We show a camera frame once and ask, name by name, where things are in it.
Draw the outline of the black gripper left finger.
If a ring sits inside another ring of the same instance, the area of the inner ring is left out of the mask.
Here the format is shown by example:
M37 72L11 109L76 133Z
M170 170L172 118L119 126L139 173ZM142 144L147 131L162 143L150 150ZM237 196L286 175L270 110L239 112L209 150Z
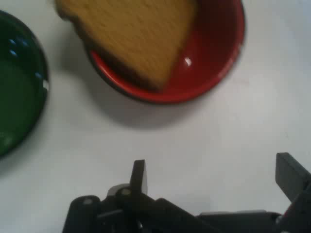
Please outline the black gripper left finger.
M133 164L130 182L112 187L107 197L74 199L65 233L217 233L219 230L166 199L147 195L144 160Z

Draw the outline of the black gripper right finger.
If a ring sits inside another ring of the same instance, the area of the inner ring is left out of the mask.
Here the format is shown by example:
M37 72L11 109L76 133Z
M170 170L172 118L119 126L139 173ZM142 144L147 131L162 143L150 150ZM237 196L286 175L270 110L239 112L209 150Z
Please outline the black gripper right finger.
M278 233L311 231L311 173L289 153L276 154L277 185L291 204L276 222Z

